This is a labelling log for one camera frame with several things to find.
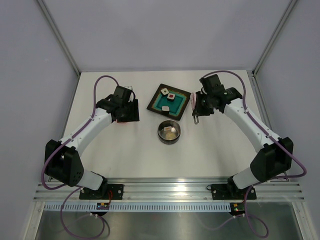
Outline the white sushi red centre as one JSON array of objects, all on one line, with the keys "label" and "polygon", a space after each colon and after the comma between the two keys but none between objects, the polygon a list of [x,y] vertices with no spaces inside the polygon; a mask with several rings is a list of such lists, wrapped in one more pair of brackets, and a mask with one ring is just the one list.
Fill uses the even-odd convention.
[{"label": "white sushi red centre", "polygon": [[169,93],[169,94],[167,95],[167,100],[170,101],[170,102],[172,102],[172,101],[175,100],[175,97],[176,97],[176,95],[175,95],[174,93]]}]

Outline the round steel lunch box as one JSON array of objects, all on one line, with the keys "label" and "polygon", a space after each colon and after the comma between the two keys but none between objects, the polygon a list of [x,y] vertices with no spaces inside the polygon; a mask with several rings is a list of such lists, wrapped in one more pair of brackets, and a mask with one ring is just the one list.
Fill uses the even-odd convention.
[{"label": "round steel lunch box", "polygon": [[157,128],[158,139],[166,145],[175,144],[181,136],[181,126],[174,120],[162,121]]}]

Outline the round cream steamed bun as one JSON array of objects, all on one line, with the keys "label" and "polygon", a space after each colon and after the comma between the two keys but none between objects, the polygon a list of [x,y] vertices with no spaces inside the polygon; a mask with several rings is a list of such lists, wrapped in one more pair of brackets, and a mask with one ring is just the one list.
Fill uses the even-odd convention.
[{"label": "round cream steamed bun", "polygon": [[176,134],[174,132],[168,132],[166,135],[165,135],[165,138],[167,140],[174,140],[176,138]]}]

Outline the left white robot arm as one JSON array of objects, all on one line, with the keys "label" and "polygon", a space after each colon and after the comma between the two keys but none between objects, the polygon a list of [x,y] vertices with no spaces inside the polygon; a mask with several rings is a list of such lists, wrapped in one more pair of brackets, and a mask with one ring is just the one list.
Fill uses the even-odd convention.
[{"label": "left white robot arm", "polygon": [[42,174],[60,181],[63,186],[82,187],[92,198],[108,194],[108,180],[86,170],[81,156],[96,136],[114,122],[138,122],[139,102],[129,86],[116,86],[114,93],[94,100],[93,111],[76,130],[59,141],[51,139],[45,146]]}]

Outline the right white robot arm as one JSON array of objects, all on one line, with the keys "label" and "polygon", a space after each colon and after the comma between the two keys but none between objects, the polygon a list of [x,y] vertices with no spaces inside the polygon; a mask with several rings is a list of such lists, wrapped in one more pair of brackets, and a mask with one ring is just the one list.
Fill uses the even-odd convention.
[{"label": "right white robot arm", "polygon": [[207,74],[199,81],[202,88],[192,97],[194,123],[199,123],[199,117],[210,116],[218,110],[239,127],[256,152],[249,167],[223,184],[225,194],[232,199],[241,198],[250,186],[271,180],[291,168],[292,140],[281,138],[251,113],[245,93],[234,87],[225,88],[217,74]]}]

